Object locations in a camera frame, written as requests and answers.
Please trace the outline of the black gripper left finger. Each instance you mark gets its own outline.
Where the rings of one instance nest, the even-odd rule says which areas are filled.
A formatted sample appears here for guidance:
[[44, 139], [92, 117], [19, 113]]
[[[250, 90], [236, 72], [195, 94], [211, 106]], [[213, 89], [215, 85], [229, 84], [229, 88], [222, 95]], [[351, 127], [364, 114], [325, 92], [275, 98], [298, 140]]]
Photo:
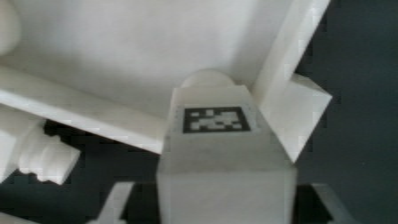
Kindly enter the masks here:
[[117, 182], [113, 184], [97, 218], [90, 220], [87, 224], [126, 224], [126, 220], [120, 216], [133, 186], [133, 182]]

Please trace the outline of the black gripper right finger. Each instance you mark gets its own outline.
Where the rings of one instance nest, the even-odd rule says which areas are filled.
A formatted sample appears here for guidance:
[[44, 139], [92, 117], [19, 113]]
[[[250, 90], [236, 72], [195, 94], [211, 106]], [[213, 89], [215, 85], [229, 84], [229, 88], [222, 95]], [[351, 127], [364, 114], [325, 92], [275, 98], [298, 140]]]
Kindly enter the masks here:
[[330, 215], [327, 224], [359, 224], [330, 186], [314, 183], [311, 187]]

